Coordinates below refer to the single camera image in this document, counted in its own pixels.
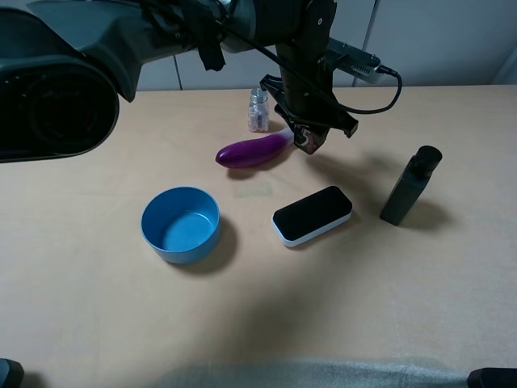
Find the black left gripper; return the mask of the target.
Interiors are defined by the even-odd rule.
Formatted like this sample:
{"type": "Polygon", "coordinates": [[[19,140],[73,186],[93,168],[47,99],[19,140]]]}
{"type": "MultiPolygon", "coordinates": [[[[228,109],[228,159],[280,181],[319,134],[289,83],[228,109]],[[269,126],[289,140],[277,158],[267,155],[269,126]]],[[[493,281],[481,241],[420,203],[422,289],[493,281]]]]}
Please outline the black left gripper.
{"type": "Polygon", "coordinates": [[[280,67],[280,76],[266,75],[262,90],[276,101],[275,113],[284,122],[278,134],[295,141],[296,124],[341,130],[351,138],[359,121],[339,107],[332,91],[333,70],[326,64],[328,40],[290,40],[278,44],[270,59],[280,67]]]}

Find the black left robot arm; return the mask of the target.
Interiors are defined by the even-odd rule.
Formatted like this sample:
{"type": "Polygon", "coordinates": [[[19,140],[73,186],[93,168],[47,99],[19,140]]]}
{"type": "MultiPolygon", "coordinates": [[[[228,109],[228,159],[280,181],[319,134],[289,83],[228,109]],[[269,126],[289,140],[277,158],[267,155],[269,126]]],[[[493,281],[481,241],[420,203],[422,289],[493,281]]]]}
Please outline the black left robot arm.
{"type": "Polygon", "coordinates": [[[226,53],[275,46],[290,116],[333,104],[317,61],[334,1],[30,1],[1,5],[1,160],[89,152],[135,99],[143,65],[195,51],[218,71],[226,53]]]}

